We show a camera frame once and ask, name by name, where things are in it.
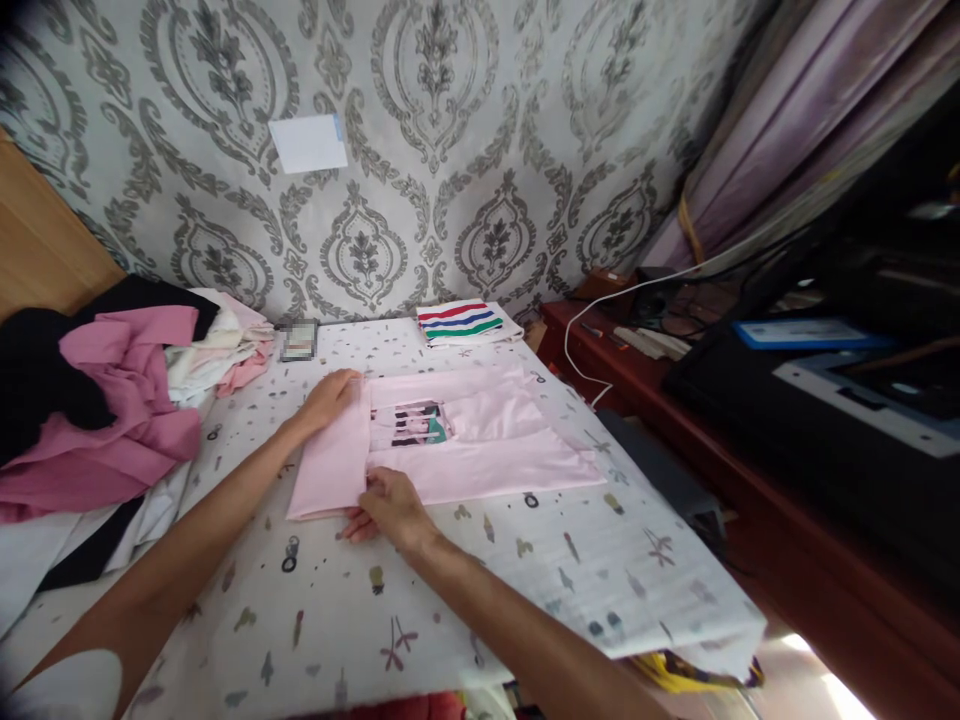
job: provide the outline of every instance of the pen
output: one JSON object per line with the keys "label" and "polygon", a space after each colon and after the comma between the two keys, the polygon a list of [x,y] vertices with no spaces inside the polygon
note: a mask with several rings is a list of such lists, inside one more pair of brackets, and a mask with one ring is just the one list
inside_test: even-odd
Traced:
{"label": "pen", "polygon": [[597,330],[596,328],[592,328],[592,327],[590,327],[589,325],[587,325],[586,323],[580,323],[580,327],[582,327],[584,330],[586,330],[586,331],[587,331],[588,333],[590,333],[591,335],[594,335],[594,336],[596,336],[596,337],[603,337],[603,330]]}
{"label": "pen", "polygon": [[616,335],[607,335],[607,340],[609,340],[609,341],[612,342],[614,345],[616,345],[616,346],[617,346],[617,350],[619,350],[620,352],[623,352],[623,351],[626,350],[628,347],[630,347],[627,343],[625,343],[623,340],[621,340],[620,338],[618,338]]}

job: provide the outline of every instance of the white tablecloth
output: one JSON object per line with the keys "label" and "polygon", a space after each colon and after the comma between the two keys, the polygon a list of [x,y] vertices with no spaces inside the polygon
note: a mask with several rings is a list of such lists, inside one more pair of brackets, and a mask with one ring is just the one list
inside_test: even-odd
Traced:
{"label": "white tablecloth", "polygon": [[[220,400],[187,486],[192,507],[326,372],[368,376],[521,363],[551,422],[598,451],[606,485],[429,508],[440,529],[605,653],[673,648],[745,676],[765,620],[653,490],[589,408],[523,343],[430,350],[410,319],[325,326],[317,359],[272,362]],[[223,566],[174,632],[134,703],[145,718],[271,718],[491,685],[510,674],[383,538],[338,541],[342,519],[291,523],[285,466]],[[284,572],[293,555],[296,567]],[[38,596],[2,647],[16,682],[111,584]]]}

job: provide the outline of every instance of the forearm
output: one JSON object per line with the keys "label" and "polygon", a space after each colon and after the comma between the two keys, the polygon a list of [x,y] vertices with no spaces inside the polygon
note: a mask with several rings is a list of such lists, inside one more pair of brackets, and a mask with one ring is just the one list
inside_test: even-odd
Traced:
{"label": "forearm", "polygon": [[624,668],[442,535],[416,549],[408,562],[551,720],[670,717]]}
{"label": "forearm", "polygon": [[111,650],[123,665],[119,717],[303,439],[299,427],[284,423],[120,577],[28,679],[79,652]]}
{"label": "forearm", "polygon": [[281,425],[175,523],[98,604],[114,612],[117,606],[149,607],[179,618],[207,584],[273,486],[284,461],[301,442],[296,428]]}

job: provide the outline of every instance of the damask wallpaper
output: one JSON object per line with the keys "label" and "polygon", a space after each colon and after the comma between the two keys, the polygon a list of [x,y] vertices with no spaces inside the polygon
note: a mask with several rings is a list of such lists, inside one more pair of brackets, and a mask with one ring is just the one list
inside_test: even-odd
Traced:
{"label": "damask wallpaper", "polygon": [[[39,0],[0,122],[130,272],[522,320],[652,237],[762,2]],[[267,121],[331,112],[349,167],[284,175]]]}

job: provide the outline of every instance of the printed graphic on t-shirt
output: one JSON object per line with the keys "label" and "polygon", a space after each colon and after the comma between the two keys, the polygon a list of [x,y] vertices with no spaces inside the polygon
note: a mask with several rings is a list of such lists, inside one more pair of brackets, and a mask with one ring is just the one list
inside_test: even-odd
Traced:
{"label": "printed graphic on t-shirt", "polygon": [[427,401],[370,411],[370,449],[446,442],[443,403]]}

